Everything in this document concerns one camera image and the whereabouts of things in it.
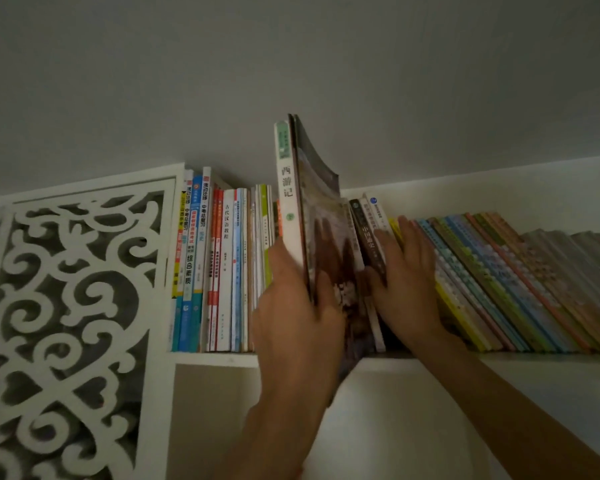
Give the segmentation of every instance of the shelf board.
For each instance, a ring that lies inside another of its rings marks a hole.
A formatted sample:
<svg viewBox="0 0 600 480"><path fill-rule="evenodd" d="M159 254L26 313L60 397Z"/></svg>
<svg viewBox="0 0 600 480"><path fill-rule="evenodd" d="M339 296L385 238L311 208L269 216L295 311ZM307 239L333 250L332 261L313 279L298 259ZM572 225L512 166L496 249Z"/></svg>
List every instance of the shelf board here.
<svg viewBox="0 0 600 480"><path fill-rule="evenodd" d="M212 367L257 368L256 354L248 353L170 353L176 364ZM600 355L558 355L529 353L490 353L478 355L499 374L515 376L593 376L600 378ZM407 353L383 354L362 359L357 372L424 372L419 360Z"/></svg>

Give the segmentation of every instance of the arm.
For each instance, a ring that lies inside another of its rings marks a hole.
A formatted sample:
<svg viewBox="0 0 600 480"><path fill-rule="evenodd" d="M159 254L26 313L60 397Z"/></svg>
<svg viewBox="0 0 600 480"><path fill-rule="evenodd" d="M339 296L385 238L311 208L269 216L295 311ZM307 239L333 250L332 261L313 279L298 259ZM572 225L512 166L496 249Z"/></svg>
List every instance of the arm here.
<svg viewBox="0 0 600 480"><path fill-rule="evenodd" d="M487 446L515 479L600 479L600 456L490 370L439 319L435 254L404 217L404 250L376 236L387 261L385 286L373 270L374 301L393 332L454 398Z"/></svg>
<svg viewBox="0 0 600 480"><path fill-rule="evenodd" d="M318 276L315 308L282 240L269 262L273 282L251 323L262 392L216 480L295 478L336 390L344 317L329 277Z"/></svg>

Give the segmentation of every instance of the leaning book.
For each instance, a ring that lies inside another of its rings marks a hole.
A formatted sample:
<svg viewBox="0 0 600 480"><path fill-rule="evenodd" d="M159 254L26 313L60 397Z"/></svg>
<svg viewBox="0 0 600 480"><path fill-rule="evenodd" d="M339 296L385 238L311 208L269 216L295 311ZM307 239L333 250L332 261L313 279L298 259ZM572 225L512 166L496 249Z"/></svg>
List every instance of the leaning book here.
<svg viewBox="0 0 600 480"><path fill-rule="evenodd" d="M303 270L312 299L316 297L317 274L325 271L346 316L342 381L362 357L375 352L368 314L356 284L348 201L340 197L337 174L321 160L298 116L290 114L274 129L285 245Z"/></svg>

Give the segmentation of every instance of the wall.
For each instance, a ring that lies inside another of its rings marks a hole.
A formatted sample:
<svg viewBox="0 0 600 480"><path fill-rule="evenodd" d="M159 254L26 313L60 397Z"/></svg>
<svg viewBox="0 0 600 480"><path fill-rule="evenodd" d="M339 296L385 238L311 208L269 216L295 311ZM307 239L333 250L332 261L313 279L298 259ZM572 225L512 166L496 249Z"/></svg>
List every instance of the wall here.
<svg viewBox="0 0 600 480"><path fill-rule="evenodd" d="M497 210L519 232L600 232L600 157L347 189L373 193L390 216Z"/></svg>

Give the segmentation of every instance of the white carved panel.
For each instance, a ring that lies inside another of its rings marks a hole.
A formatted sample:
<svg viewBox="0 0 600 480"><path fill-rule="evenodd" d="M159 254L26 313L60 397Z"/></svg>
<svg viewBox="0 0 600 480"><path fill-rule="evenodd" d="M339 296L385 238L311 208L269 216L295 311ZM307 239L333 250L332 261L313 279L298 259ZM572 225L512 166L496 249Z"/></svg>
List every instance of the white carved panel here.
<svg viewBox="0 0 600 480"><path fill-rule="evenodd" d="M0 479L127 479L173 181L11 206L0 227Z"/></svg>

